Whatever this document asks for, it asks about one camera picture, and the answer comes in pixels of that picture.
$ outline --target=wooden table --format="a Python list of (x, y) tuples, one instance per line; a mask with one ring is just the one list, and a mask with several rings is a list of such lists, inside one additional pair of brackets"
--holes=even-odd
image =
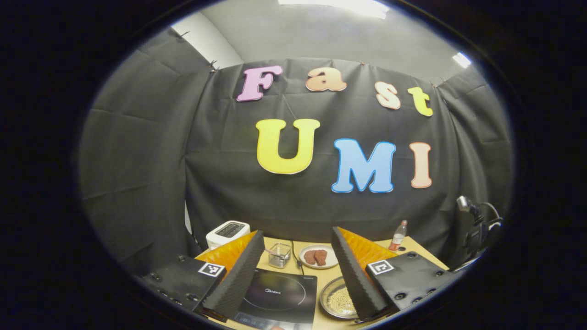
[[(275, 243), (283, 243), (283, 244), (291, 245), (291, 243), (287, 240), (278, 240), (276, 238), (270, 238), (270, 237), (265, 237), (264, 239), (265, 239), (265, 247), (266, 248), (271, 248)], [(391, 243), (391, 239), (384, 240), (384, 241), (376, 241), (375, 243), (381, 245), (382, 247), (387, 248), (389, 246), (389, 244)], [(299, 258), (299, 252), (303, 248), (305, 248), (309, 245), (313, 245), (313, 244), (330, 245), (328, 243), (310, 243), (310, 242), (293, 241), (293, 252), (292, 253), (295, 253), (296, 257)], [(412, 240), (409, 236), (407, 236), (404, 239), (401, 246), (405, 247), (406, 250), (403, 252), (399, 251), (399, 250), (395, 251), (397, 254), (404, 254), (409, 251), (414, 251), (414, 252), (420, 254), (422, 257), (435, 263), (440, 268), (442, 268), (444, 270), (448, 270), (448, 267), (446, 267), (446, 265), (444, 265), (442, 262), (440, 262), (440, 260), (438, 260), (435, 256), (433, 256), (430, 252), (428, 252), (425, 248), (423, 248), (415, 240)], [(289, 260), (288, 264), (285, 266), (284, 269), (279, 269), (279, 268), (275, 268), (273, 266), (270, 266), (268, 259), (269, 259), (268, 253), (267, 253), (267, 251), (264, 251), (263, 254), (261, 255), (261, 259), (259, 259), (259, 264), (257, 265), (257, 268), (260, 268), (263, 270), (268, 270), (268, 271), (285, 272), (285, 273), (289, 273), (289, 274), (299, 274), (299, 275), (302, 274), (301, 270), (297, 267), (293, 256), (291, 257), (291, 259)], [(328, 314), (327, 312), (325, 312), (322, 309), (322, 307), (320, 306), (320, 302), (318, 301), (318, 299), (320, 297), (320, 293), (322, 292), (322, 289), (324, 289), (324, 286), (326, 286), (326, 284), (328, 284), (330, 281), (334, 280), (335, 278), (342, 276), (342, 273), (340, 272), (339, 265), (336, 265), (332, 268), (327, 268), (325, 270), (317, 270), (314, 268), (306, 267), (304, 265), (303, 270), (306, 275), (314, 275), (318, 278), (318, 287), (316, 290), (316, 311), (314, 314), (314, 323), (312, 325), (313, 330), (358, 329), (358, 328), (361, 328), (363, 326), (366, 326), (366, 325), (369, 325), (369, 324), (372, 324), (372, 323), (375, 323), (378, 321), (378, 320), (374, 320), (371, 322), (356, 324), (354, 322), (354, 320), (352, 320), (352, 319), (335, 318), (334, 316), (331, 316), (330, 314)], [(229, 319), (226, 323), (218, 322), (214, 319), (211, 319), (211, 320), (214, 322), (217, 322), (219, 324), (222, 324), (224, 326), (228, 326), (229, 328), (233, 328), (233, 329), (239, 329), (239, 330), (241, 330), (241, 329), (243, 329), (243, 330), (255, 329), (255, 328), (251, 328), (250, 326), (235, 322), (231, 319)]]

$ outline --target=ceiling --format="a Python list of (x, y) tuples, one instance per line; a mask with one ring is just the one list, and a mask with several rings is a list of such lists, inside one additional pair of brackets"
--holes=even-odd
[(347, 9), (227, 0), (202, 13), (244, 62), (282, 58), (363, 61), (435, 84), (464, 70), (459, 51), (426, 24), (391, 9), (385, 19)]

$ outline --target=induction cooktop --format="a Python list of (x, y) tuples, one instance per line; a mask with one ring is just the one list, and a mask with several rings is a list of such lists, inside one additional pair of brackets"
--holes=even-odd
[(315, 276), (255, 269), (234, 320), (257, 329), (311, 330), (317, 283)]

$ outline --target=blue letter m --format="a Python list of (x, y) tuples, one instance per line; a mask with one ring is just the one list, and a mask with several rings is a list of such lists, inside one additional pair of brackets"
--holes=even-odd
[(389, 142), (379, 142), (369, 160), (361, 146), (353, 139), (338, 139), (334, 141), (334, 147), (340, 153), (340, 164), (338, 167), (338, 179), (332, 185), (335, 193), (350, 193), (354, 186), (350, 183), (352, 173), (360, 191), (365, 190), (371, 177), (375, 175), (369, 190), (373, 193), (388, 193), (393, 190), (392, 185), (392, 157), (396, 146)]

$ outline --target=yellow letter u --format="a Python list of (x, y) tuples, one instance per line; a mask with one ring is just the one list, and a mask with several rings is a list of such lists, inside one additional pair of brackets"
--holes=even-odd
[(293, 126), (299, 130), (298, 154), (291, 159), (279, 156), (279, 132), (285, 127), (281, 119), (265, 119), (257, 122), (259, 142), (257, 160), (259, 165), (271, 173), (295, 174), (305, 170), (314, 154), (314, 131), (320, 127), (315, 119), (298, 119)]

